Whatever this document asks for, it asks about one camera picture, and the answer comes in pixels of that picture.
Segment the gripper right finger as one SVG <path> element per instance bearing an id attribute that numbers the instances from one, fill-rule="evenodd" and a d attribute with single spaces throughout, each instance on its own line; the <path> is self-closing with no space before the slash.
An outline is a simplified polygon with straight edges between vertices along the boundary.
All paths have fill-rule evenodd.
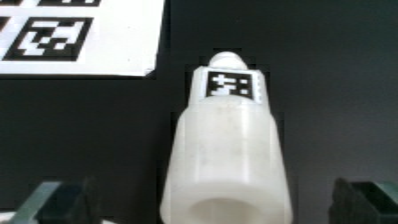
<path id="1" fill-rule="evenodd" d="M 398 183 L 336 180 L 329 224 L 398 224 Z"/>

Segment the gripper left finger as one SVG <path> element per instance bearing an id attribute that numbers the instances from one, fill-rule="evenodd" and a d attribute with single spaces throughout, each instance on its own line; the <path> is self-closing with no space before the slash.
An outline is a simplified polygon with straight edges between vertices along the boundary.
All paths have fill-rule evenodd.
<path id="1" fill-rule="evenodd" d="M 43 182 L 16 210 L 11 224 L 98 224 L 92 180 Z"/>

